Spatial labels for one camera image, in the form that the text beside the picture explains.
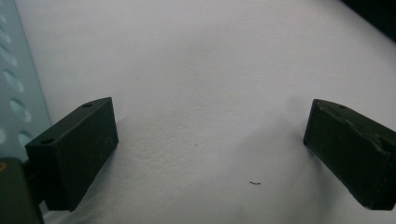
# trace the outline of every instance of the black bracket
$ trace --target black bracket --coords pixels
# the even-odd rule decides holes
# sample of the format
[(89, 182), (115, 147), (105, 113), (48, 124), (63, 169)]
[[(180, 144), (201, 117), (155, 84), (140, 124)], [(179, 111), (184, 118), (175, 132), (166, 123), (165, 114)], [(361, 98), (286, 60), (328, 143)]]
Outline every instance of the black bracket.
[(344, 105), (314, 100), (304, 144), (373, 210), (396, 202), (396, 132)]
[(75, 210), (118, 142), (112, 100), (104, 98), (27, 144), (26, 163), (0, 159), (1, 223), (43, 223), (43, 200), (49, 210)]

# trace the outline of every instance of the black rectangular object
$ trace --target black rectangular object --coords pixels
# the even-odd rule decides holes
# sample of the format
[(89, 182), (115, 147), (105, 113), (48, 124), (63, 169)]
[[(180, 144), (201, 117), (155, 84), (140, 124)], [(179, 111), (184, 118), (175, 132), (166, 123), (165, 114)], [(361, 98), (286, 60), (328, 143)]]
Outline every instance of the black rectangular object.
[(49, 210), (73, 211), (119, 142), (111, 98), (84, 104), (26, 145)]
[(0, 159), (0, 223), (41, 224), (43, 218), (30, 192), (22, 164)]
[(393, 208), (396, 132), (343, 105), (314, 100), (304, 144), (363, 206)]
[(342, 0), (378, 30), (396, 41), (396, 1)]

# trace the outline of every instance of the white table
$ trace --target white table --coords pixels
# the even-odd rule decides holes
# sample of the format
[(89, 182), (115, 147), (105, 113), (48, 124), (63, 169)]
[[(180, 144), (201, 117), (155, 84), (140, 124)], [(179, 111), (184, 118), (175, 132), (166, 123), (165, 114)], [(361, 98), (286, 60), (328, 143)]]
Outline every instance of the white table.
[(78, 209), (46, 223), (396, 221), (303, 145), (314, 98), (396, 130), (396, 44), (341, 2), (17, 5), (52, 122), (112, 96), (120, 136)]

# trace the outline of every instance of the black object in corner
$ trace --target black object in corner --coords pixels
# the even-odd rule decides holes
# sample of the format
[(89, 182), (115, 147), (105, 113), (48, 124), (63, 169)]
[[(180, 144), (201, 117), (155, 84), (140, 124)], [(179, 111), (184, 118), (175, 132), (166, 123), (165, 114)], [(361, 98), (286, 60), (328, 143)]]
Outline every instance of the black object in corner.
[(314, 100), (304, 144), (373, 210), (396, 202), (396, 132), (346, 106)]
[(49, 210), (77, 208), (119, 138), (111, 98), (78, 107), (26, 145), (29, 160), (0, 159), (0, 222), (42, 223)]
[(378, 30), (396, 42), (396, 1), (342, 0)]

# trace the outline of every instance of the white surface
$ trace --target white surface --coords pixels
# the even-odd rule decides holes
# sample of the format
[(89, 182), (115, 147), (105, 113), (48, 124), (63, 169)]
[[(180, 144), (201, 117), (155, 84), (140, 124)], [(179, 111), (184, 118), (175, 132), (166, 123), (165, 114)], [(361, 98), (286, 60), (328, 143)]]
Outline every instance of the white surface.
[(302, 144), (314, 98), (396, 130), (396, 45), (342, 3), (17, 3), (52, 120), (112, 96), (120, 135), (47, 223), (396, 221)]

